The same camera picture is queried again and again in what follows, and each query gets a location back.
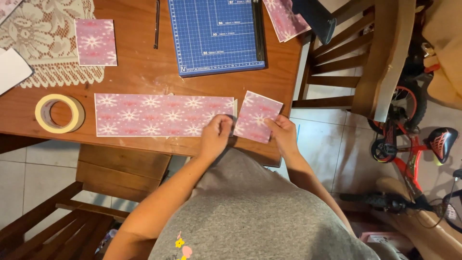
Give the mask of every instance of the pink patterned paper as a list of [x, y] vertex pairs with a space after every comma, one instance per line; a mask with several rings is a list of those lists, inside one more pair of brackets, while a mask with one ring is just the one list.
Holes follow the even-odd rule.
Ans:
[[234, 127], [234, 135], [267, 143], [271, 130], [263, 120], [276, 120], [281, 108], [281, 102], [247, 91]]
[[96, 93], [95, 110], [97, 136], [200, 136], [234, 98]]
[[117, 66], [114, 21], [75, 19], [75, 39], [80, 66]]
[[21, 2], [22, 0], [0, 0], [0, 24]]
[[300, 14], [292, 13], [291, 0], [263, 0], [279, 42], [287, 42], [311, 29]]

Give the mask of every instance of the hand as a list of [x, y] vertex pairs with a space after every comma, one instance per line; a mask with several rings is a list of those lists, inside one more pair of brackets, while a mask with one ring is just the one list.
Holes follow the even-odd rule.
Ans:
[[227, 115], [216, 115], [202, 130], [198, 158], [212, 163], [225, 149], [233, 120]]
[[297, 130], [295, 124], [283, 115], [278, 115], [276, 121], [265, 119], [265, 124], [271, 129], [271, 137], [276, 139], [282, 157], [297, 155]]

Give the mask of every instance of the person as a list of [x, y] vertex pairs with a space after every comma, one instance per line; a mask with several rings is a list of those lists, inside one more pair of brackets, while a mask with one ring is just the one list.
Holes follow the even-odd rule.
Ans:
[[380, 259], [300, 154], [295, 124], [265, 124], [290, 182], [226, 149], [233, 120], [217, 115], [199, 154], [130, 213], [104, 260]]

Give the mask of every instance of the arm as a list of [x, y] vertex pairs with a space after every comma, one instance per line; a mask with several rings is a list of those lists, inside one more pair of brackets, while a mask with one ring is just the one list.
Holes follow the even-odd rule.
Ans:
[[104, 260], [146, 259], [155, 240], [176, 210], [188, 200], [194, 186], [223, 152], [232, 119], [217, 115], [202, 131], [201, 150], [168, 181], [146, 197], [112, 240]]
[[308, 162], [300, 154], [297, 147], [295, 124], [283, 115], [279, 115], [276, 121], [265, 119], [265, 124], [271, 129], [271, 134], [276, 139], [282, 157], [286, 161], [290, 181], [300, 189], [309, 191], [324, 201], [354, 236], [347, 217], [326, 188], [322, 186]]

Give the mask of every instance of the gray t-shirt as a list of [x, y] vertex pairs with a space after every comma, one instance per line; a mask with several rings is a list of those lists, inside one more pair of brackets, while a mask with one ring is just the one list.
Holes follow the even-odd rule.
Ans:
[[149, 260], [379, 260], [310, 192], [227, 149], [165, 225]]

